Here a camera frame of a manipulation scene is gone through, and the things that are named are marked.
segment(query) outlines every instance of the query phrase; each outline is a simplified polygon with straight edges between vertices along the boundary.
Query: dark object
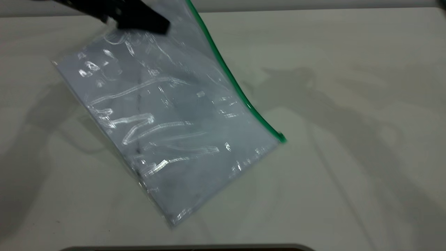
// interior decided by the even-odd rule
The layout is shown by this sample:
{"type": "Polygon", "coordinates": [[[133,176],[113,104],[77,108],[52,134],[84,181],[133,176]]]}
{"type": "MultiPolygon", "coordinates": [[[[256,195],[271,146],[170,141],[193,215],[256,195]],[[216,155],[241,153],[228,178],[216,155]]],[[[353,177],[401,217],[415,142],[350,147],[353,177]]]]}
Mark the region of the dark object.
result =
{"type": "Polygon", "coordinates": [[[166,34],[170,22],[141,0],[54,0],[70,8],[107,22],[118,22],[118,29],[142,29],[166,34]]]}

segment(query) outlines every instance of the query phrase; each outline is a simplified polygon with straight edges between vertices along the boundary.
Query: white table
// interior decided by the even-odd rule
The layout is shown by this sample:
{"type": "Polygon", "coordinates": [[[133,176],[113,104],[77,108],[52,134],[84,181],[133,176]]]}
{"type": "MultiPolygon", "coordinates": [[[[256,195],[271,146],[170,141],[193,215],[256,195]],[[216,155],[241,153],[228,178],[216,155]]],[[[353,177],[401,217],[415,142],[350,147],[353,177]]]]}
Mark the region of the white table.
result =
{"type": "Polygon", "coordinates": [[[50,63],[102,24],[0,19],[0,250],[446,250],[440,9],[202,16],[248,97],[288,143],[173,230],[50,63]]]}

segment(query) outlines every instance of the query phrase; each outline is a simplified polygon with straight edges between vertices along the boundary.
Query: plastic bag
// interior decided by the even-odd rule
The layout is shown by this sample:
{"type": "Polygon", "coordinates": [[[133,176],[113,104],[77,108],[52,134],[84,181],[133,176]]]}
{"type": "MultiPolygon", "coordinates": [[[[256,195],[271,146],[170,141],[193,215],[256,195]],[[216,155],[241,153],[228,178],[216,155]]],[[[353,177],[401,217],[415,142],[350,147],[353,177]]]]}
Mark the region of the plastic bag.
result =
{"type": "Polygon", "coordinates": [[[285,138],[255,111],[190,1],[167,36],[114,30],[54,62],[172,225],[285,138]]]}

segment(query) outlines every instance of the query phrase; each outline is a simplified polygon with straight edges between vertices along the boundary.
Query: plastic wrinkle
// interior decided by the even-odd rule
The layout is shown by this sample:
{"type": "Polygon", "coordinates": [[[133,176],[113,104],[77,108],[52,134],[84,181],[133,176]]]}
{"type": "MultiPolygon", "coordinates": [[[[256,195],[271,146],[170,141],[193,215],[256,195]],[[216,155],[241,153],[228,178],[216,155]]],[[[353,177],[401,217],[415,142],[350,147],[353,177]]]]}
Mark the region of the plastic wrinkle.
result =
{"type": "Polygon", "coordinates": [[[100,102],[102,102],[102,101],[104,101],[104,100],[107,100],[107,99],[115,99],[115,98],[117,98],[117,97],[124,96],[124,95],[126,95],[126,94],[131,93],[131,92],[134,92],[134,91],[136,91],[136,90],[139,90],[139,89],[141,89],[141,88],[144,88],[144,87],[146,87],[146,86],[148,86],[148,85],[150,85],[150,84],[154,84],[154,83],[158,83],[158,82],[166,82],[166,81],[172,81],[172,82],[175,82],[175,83],[187,84],[186,82],[184,82],[184,81],[182,81],[182,80],[180,80],[180,79],[175,79],[175,78],[170,78],[170,77],[166,77],[166,78],[157,78],[157,79],[150,79],[150,80],[148,80],[148,81],[146,81],[146,82],[144,82],[144,83],[142,83],[142,84],[139,84],[139,85],[137,85],[137,86],[135,86],[135,87],[132,87],[132,88],[130,88],[130,89],[127,89],[127,90],[125,90],[125,91],[123,91],[123,92],[120,92],[120,93],[118,93],[118,94],[114,94],[114,95],[106,95],[106,96],[100,97],[100,98],[98,98],[98,99],[96,99],[96,100],[90,102],[90,105],[95,105],[95,104],[100,103],[100,102]]]}
{"type": "Polygon", "coordinates": [[[139,115],[135,115],[135,116],[131,116],[131,117],[123,117],[123,118],[119,118],[119,119],[115,119],[115,120],[111,120],[111,121],[104,121],[102,122],[102,124],[108,128],[116,128],[117,124],[121,124],[121,123],[132,123],[135,121],[140,121],[143,120],[144,122],[132,127],[132,129],[130,131],[135,131],[136,129],[148,125],[148,124],[153,124],[153,122],[155,121],[155,119],[153,118],[153,115],[151,113],[144,113],[144,114],[139,114],[139,115]]]}
{"type": "Polygon", "coordinates": [[[132,45],[129,43],[129,41],[125,41],[125,45],[127,46],[127,50],[132,55],[132,57],[135,56],[135,52],[133,51],[132,45]]]}
{"type": "Polygon", "coordinates": [[[155,133],[155,132],[157,132],[157,131],[160,131],[160,130],[164,130],[164,129],[166,129],[166,128],[170,128],[170,127],[174,127],[174,126],[189,126],[189,125],[192,125],[190,122],[187,122],[187,121],[186,121],[186,122],[171,122],[171,123],[164,123],[164,124],[157,125],[157,126],[151,128],[151,129],[149,129],[149,130],[147,130],[147,131],[141,133],[141,134],[138,135],[137,137],[132,138],[133,134],[135,133],[135,131],[136,131],[138,128],[143,127],[143,126],[145,126],[145,125],[147,125],[147,124],[149,124],[149,121],[140,123],[140,124],[138,124],[138,125],[132,127],[132,129],[127,133],[127,135],[125,135],[124,139],[122,140],[122,143],[123,143],[124,145],[128,145],[128,144],[132,143],[133,141],[135,141],[135,140],[137,140],[137,139],[140,139],[140,138],[142,138],[142,137],[149,136],[150,134],[153,134],[153,133],[155,133]]]}

